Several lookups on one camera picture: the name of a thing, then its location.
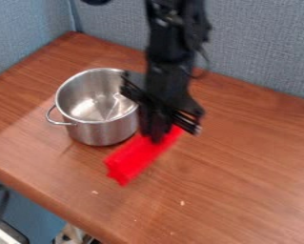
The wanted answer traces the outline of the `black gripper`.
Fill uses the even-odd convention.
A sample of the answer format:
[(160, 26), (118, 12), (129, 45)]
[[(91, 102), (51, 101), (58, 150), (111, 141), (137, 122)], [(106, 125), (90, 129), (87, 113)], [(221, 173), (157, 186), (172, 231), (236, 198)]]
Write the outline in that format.
[(145, 73), (121, 74), (121, 94), (138, 105), (140, 132), (150, 136), (153, 144), (161, 142), (173, 125), (190, 134), (201, 130), (205, 110), (188, 93), (192, 67), (190, 61), (150, 62)]

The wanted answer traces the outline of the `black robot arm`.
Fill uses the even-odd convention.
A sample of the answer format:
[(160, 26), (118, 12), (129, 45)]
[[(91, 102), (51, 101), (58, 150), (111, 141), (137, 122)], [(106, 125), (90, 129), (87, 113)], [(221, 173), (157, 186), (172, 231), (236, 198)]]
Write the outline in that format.
[(208, 41), (204, 0), (145, 0), (146, 71), (122, 74), (121, 94), (138, 105), (140, 133), (161, 142), (173, 126), (196, 134), (205, 114), (188, 91), (194, 57)]

